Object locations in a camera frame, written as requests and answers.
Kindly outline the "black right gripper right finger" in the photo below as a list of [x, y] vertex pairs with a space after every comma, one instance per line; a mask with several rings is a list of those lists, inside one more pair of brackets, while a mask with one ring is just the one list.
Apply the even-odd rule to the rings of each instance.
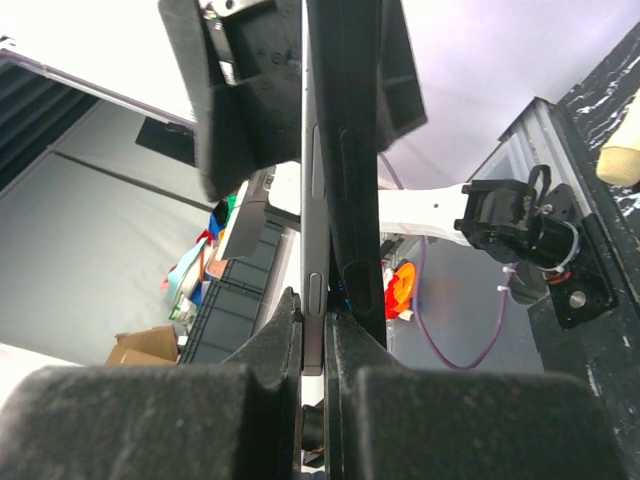
[[325, 322], [331, 479], [623, 479], [590, 388], [567, 375], [413, 371], [349, 311]]

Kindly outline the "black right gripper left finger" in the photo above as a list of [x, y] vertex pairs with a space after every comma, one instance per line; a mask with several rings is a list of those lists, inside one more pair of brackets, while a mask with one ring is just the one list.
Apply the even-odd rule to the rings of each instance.
[[219, 364], [47, 367], [1, 411], [5, 479], [296, 479], [300, 299]]

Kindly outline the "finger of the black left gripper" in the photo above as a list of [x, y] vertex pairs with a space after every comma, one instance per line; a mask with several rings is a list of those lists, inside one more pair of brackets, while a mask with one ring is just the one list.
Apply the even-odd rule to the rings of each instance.
[[195, 163], [219, 201], [259, 170], [301, 156], [303, 19], [308, 9], [325, 79], [347, 80], [352, 111], [376, 117], [376, 148], [427, 120], [398, 1], [218, 1], [219, 47], [196, 1], [158, 5], [194, 112]]

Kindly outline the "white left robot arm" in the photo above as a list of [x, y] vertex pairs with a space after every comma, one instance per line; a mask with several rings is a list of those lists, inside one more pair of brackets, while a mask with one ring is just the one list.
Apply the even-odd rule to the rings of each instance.
[[535, 190], [515, 180], [437, 190], [382, 190], [378, 154], [426, 119], [410, 45], [399, 40], [402, 76], [382, 62], [387, 7], [381, 1], [309, 1], [232, 8], [223, 19], [241, 80], [229, 84], [195, 1], [163, 1], [159, 12], [195, 115], [195, 161], [212, 201], [257, 171], [304, 158], [296, 134], [321, 153], [323, 185], [303, 213], [326, 221], [342, 276], [374, 268], [380, 232], [468, 245], [485, 238], [502, 263], [534, 261], [543, 235]]

